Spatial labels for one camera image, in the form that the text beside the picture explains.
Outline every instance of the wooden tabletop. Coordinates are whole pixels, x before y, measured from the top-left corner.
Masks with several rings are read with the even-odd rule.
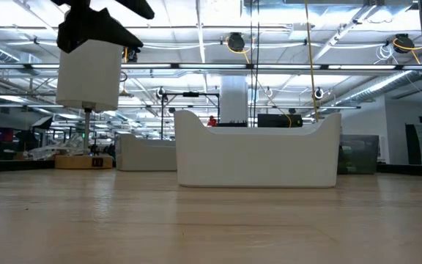
[[[0,173],[0,263],[420,263],[422,177],[179,187],[174,172]]]

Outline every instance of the vertical pole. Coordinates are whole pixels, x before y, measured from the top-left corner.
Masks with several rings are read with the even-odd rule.
[[[164,139],[164,96],[160,98],[160,140]]]
[[[218,122],[221,122],[221,96],[216,96],[218,97]]]
[[[84,155],[89,154],[89,132],[90,132],[90,125],[91,125],[91,109],[84,109],[84,113],[86,115],[86,122],[85,122],[85,130],[84,130]]]

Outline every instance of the white container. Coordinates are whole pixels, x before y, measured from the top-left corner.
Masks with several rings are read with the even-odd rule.
[[[61,52],[56,103],[94,111],[118,109],[122,46],[88,40],[70,54]]]

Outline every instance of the red object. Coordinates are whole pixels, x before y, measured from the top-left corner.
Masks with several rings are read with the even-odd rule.
[[[218,126],[218,121],[214,119],[213,116],[210,116],[210,120],[208,121],[208,126]]]

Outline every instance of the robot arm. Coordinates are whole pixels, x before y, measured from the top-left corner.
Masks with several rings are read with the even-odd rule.
[[[59,25],[58,47],[66,53],[74,51],[87,40],[101,40],[139,52],[143,43],[118,21],[106,8],[95,11],[89,7],[90,0],[51,0],[53,3],[69,4],[70,12]],[[153,19],[154,12],[146,0],[116,0],[146,19]]]

